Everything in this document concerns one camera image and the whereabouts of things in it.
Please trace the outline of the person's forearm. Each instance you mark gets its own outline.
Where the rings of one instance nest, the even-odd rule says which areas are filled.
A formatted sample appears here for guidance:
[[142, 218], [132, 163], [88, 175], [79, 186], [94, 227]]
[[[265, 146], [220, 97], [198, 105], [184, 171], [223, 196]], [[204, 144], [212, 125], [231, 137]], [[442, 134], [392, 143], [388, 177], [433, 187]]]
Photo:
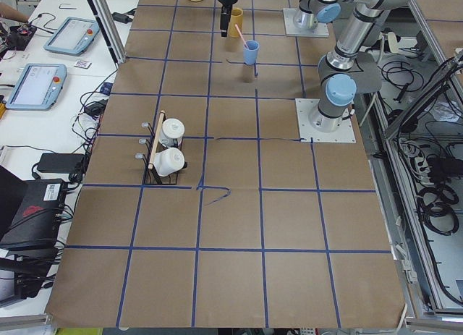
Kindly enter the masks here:
[[12, 20], [20, 23], [28, 23], [28, 16], [26, 14], [21, 13], [17, 9], [3, 2], [0, 3], [0, 15], [1, 18], [4, 18], [6, 20]]

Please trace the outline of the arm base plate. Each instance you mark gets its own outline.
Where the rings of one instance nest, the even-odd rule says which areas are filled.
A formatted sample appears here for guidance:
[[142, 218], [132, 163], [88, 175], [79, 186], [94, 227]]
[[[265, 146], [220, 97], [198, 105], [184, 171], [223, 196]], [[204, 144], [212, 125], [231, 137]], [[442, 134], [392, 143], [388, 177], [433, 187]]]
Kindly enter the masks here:
[[305, 143], [356, 143], [348, 108], [338, 118], [327, 118], [318, 110], [318, 99], [296, 98], [300, 140]]
[[287, 36], [306, 38], [327, 38], [328, 26], [319, 23], [314, 14], [303, 12], [299, 8], [284, 8], [284, 24]]

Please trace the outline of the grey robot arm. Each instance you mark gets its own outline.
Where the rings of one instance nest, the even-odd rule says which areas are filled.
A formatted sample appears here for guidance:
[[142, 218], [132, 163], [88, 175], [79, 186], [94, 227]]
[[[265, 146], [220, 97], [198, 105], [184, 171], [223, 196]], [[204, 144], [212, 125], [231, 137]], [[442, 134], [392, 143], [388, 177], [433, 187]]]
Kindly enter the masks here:
[[357, 54], [375, 22], [385, 11], [395, 9], [410, 0], [337, 0], [355, 3], [351, 16], [333, 51], [328, 52], [318, 65], [318, 73], [332, 69], [334, 76], [320, 81], [320, 100], [316, 117], [338, 119], [353, 101], [357, 85], [348, 75]]
[[[221, 36], [227, 37], [230, 32], [230, 21], [233, 5], [238, 0], [218, 0], [221, 4], [220, 30]], [[299, 0], [297, 8], [284, 8], [284, 24], [286, 35], [310, 38], [327, 38], [327, 24], [333, 22], [341, 11], [338, 0]]]

